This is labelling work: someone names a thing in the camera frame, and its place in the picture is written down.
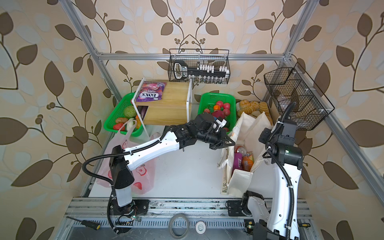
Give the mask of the purple snack bag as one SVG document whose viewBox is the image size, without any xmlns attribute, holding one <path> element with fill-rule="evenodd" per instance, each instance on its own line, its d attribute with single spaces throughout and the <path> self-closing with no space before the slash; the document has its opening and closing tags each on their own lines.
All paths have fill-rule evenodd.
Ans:
<svg viewBox="0 0 384 240">
<path fill-rule="evenodd" d="M 234 170 L 243 170 L 242 159 L 243 155 L 241 153 L 234 153 L 234 163 L 232 172 L 234 172 Z"/>
</svg>

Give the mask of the orange Fox's candy bag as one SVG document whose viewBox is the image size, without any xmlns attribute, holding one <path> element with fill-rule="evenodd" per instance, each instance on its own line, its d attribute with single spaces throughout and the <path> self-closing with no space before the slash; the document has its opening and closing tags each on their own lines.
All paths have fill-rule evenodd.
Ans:
<svg viewBox="0 0 384 240">
<path fill-rule="evenodd" d="M 242 166 L 244 171 L 250 172 L 253 165 L 254 165 L 254 157 L 252 153 L 247 153 L 245 156 L 243 156 Z"/>
</svg>

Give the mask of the pink dragon fruit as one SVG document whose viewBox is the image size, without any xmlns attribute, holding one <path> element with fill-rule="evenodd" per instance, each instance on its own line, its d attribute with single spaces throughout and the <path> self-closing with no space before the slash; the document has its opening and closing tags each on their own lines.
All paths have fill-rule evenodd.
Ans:
<svg viewBox="0 0 384 240">
<path fill-rule="evenodd" d="M 214 117 L 214 118 L 222 118 L 222 119 L 225 119 L 226 118 L 226 115 L 225 115 L 225 113 L 223 112 L 223 111 L 221 111 L 221 110 L 217 110 L 217 111 L 214 111 L 213 113 L 212 113 L 212 116 Z"/>
</svg>

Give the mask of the cream canvas tote bag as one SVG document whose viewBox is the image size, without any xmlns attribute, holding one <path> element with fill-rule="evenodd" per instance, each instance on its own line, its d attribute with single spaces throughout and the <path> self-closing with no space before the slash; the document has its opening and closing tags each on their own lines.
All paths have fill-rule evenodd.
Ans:
<svg viewBox="0 0 384 240">
<path fill-rule="evenodd" d="M 264 162 L 265 145 L 259 142 L 264 129 L 272 129 L 265 113 L 258 117 L 242 113 L 230 131 L 229 137 L 235 145 L 222 149 L 218 162 L 218 168 L 224 170 L 222 195 L 240 198 L 247 191 L 254 171 Z"/>
</svg>

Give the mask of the green fruit basket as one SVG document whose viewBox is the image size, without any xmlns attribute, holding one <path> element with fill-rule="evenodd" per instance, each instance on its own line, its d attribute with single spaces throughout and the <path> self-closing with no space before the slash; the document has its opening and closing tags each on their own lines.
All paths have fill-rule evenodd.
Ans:
<svg viewBox="0 0 384 240">
<path fill-rule="evenodd" d="M 229 115 L 225 117 L 225 120 L 229 124 L 226 128 L 231 131 L 237 122 L 236 113 L 236 100 L 232 95 L 221 93 L 205 93 L 200 98 L 200 104 L 198 114 L 202 114 L 205 109 L 209 109 L 210 113 L 214 112 L 214 106 L 217 102 L 222 102 L 223 105 L 229 104 Z"/>
</svg>

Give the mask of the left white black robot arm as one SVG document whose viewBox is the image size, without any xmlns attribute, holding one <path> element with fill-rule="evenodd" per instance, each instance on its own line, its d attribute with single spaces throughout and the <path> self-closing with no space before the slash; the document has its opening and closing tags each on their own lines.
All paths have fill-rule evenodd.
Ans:
<svg viewBox="0 0 384 240">
<path fill-rule="evenodd" d="M 198 141 L 209 144 L 211 150 L 233 147 L 236 143 L 228 136 L 225 125 L 224 119 L 202 113 L 186 124 L 169 126 L 160 137 L 149 142 L 126 149 L 116 146 L 111 154 L 92 157 L 83 163 L 82 170 L 88 176 L 108 182 L 112 199 L 116 199 L 118 206 L 123 208 L 133 201 L 133 170 L 156 157 L 192 146 Z M 110 160 L 111 179 L 92 173 L 87 168 L 90 163 L 105 158 Z"/>
</svg>

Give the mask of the red cola can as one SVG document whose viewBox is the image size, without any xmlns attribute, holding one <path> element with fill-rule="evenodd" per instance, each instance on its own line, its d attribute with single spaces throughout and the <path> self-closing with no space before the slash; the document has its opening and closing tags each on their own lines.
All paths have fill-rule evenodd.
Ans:
<svg viewBox="0 0 384 240">
<path fill-rule="evenodd" d="M 244 156 L 247 153 L 247 150 L 244 146 L 235 146 L 235 153 L 240 153 Z"/>
</svg>

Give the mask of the pink plastic grocery bag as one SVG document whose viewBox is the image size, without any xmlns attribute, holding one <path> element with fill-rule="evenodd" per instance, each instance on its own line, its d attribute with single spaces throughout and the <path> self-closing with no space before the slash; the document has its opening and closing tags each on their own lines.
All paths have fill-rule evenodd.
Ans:
<svg viewBox="0 0 384 240">
<path fill-rule="evenodd" d="M 143 140 L 133 137 L 134 130 L 136 129 L 137 121 L 129 120 L 125 122 L 121 127 L 118 128 L 118 132 L 108 143 L 105 154 L 110 154 L 114 147 L 121 146 L 123 149 L 128 147 L 135 147 L 142 143 Z M 132 191 L 137 195 L 143 195 L 149 192 L 154 187 L 155 182 L 155 166 L 156 160 L 152 159 L 145 164 L 138 166 L 135 170 L 132 171 L 135 178 L 134 183 L 132 184 Z M 102 160 L 101 167 L 98 171 L 98 174 L 112 179 L 112 174 L 109 167 L 110 159 L 104 158 Z"/>
</svg>

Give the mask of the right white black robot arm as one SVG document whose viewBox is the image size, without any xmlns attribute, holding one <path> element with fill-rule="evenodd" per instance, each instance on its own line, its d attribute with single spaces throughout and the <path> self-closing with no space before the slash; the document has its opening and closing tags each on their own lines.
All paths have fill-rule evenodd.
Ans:
<svg viewBox="0 0 384 240">
<path fill-rule="evenodd" d="M 263 157 L 271 158 L 275 173 L 275 195 L 272 206 L 267 210 L 260 194 L 246 192 L 247 203 L 244 214 L 254 220 L 254 240 L 298 240 L 300 239 L 297 220 L 298 185 L 303 169 L 304 155 L 295 147 L 297 124 L 290 119 L 296 102 L 291 102 L 278 119 L 276 126 L 264 129 L 259 142 L 265 145 Z"/>
</svg>

